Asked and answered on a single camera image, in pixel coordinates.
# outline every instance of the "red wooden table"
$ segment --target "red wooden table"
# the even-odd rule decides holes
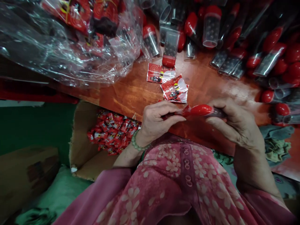
[[[186,84],[189,84],[187,102],[190,106],[208,103],[215,98],[231,97],[255,115],[259,126],[270,124],[268,110],[270,105],[259,103],[261,88],[248,77],[240,81],[222,77],[209,66],[214,51],[202,50],[197,59],[184,62],[184,52],[177,55],[176,71],[181,73]],[[161,58],[154,63],[161,64]],[[110,87],[79,89],[52,84],[61,92],[73,95],[93,104],[102,106],[117,113],[142,120],[146,105],[163,100],[163,92],[157,83],[147,82],[148,63],[135,63],[132,71]],[[206,124],[202,118],[189,117],[187,121],[174,125],[170,132],[190,139],[218,151],[233,155],[235,146],[223,135]],[[281,165],[272,168],[274,172],[300,181],[300,129],[288,140],[292,143],[291,158]]]

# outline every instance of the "brown cardboard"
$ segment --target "brown cardboard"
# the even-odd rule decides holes
[[[96,125],[98,106],[81,101],[75,110],[73,134],[70,142],[70,165],[73,175],[94,181],[105,169],[110,169],[118,156],[108,156],[90,143],[87,132]]]
[[[27,147],[0,156],[0,223],[43,193],[59,165],[54,147]]]

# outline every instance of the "pile of packets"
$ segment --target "pile of packets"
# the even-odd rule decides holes
[[[98,151],[106,150],[108,155],[118,155],[130,144],[131,138],[141,123],[111,112],[99,109],[97,124],[87,133],[90,142],[98,144]]]
[[[188,87],[182,75],[176,76],[176,68],[149,63],[147,81],[160,83],[164,100],[174,103],[187,103]]]

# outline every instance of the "clear plastic bag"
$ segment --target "clear plastic bag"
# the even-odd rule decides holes
[[[65,85],[114,84],[143,47],[131,0],[5,0],[0,11],[0,54]]]

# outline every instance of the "pink floral top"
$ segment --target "pink floral top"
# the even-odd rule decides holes
[[[157,224],[191,208],[201,224],[293,224],[296,219],[270,194],[239,192],[206,147],[160,144],[128,168],[103,171],[56,220],[61,224]]]

